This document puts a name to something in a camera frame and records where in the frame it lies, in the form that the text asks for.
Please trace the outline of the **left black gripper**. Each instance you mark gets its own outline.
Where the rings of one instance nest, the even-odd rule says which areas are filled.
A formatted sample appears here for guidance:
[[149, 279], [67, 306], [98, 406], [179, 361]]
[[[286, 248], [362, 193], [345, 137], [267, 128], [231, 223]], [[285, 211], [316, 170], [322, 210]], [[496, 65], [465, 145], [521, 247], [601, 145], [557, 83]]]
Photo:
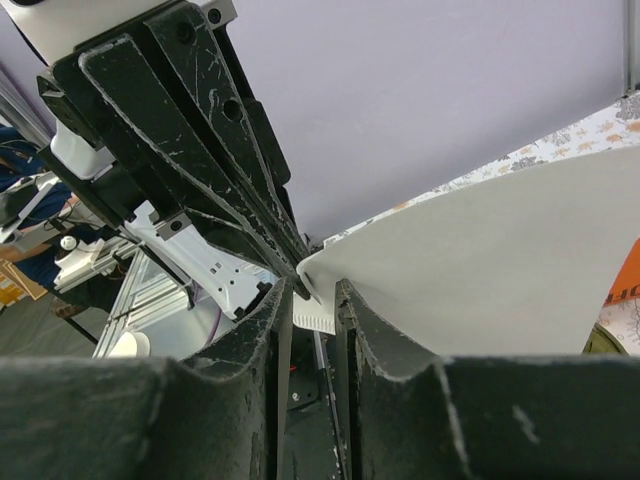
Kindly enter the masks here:
[[[114, 114], [102, 146], [115, 174], [95, 196], [109, 220], [149, 201], [161, 219], [183, 212], [213, 246], [298, 285], [309, 250], [285, 184], [291, 174], [224, 26], [178, 2], [77, 58], [81, 84]], [[129, 161], [125, 147], [137, 160]]]

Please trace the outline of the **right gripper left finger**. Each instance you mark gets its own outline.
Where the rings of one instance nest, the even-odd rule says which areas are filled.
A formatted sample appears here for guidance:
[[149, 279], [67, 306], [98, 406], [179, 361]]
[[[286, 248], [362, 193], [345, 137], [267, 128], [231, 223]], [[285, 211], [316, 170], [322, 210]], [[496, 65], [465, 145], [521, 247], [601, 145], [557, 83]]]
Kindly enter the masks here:
[[277, 479], [293, 288], [191, 357], [5, 358], [5, 479]]

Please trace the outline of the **green glass dripper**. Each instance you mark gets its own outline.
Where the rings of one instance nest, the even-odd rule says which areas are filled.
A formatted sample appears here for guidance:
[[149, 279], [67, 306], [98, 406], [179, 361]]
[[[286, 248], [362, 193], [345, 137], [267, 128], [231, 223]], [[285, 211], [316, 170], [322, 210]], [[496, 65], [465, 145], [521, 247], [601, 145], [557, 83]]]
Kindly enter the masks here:
[[600, 323], [595, 323], [583, 348], [583, 354], [628, 355], [622, 334], [612, 333]]

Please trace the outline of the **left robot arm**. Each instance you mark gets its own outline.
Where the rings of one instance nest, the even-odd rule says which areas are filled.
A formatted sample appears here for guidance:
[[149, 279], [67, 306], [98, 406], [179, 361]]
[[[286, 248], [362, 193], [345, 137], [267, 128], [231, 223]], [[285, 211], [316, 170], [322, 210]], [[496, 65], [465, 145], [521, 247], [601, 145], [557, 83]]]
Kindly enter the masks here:
[[231, 317], [266, 290], [231, 258], [305, 287], [291, 172], [227, 32], [228, 1], [41, 1], [19, 25], [46, 64], [47, 160], [111, 227], [166, 256]]

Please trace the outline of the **orange coffee filter pack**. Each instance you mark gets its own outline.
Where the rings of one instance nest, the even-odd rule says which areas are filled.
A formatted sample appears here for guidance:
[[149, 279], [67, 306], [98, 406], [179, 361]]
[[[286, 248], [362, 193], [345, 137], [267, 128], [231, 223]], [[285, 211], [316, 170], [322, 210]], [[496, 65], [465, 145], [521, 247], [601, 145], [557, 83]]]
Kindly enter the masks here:
[[630, 355], [639, 355], [639, 241], [624, 261], [598, 317], [598, 324]]

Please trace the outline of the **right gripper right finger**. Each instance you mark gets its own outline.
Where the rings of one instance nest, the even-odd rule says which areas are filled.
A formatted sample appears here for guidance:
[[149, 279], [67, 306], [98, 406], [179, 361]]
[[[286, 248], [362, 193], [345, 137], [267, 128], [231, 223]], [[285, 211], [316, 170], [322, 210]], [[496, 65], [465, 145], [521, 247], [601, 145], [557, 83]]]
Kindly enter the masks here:
[[335, 287], [339, 421], [353, 479], [635, 479], [639, 362], [443, 357]]

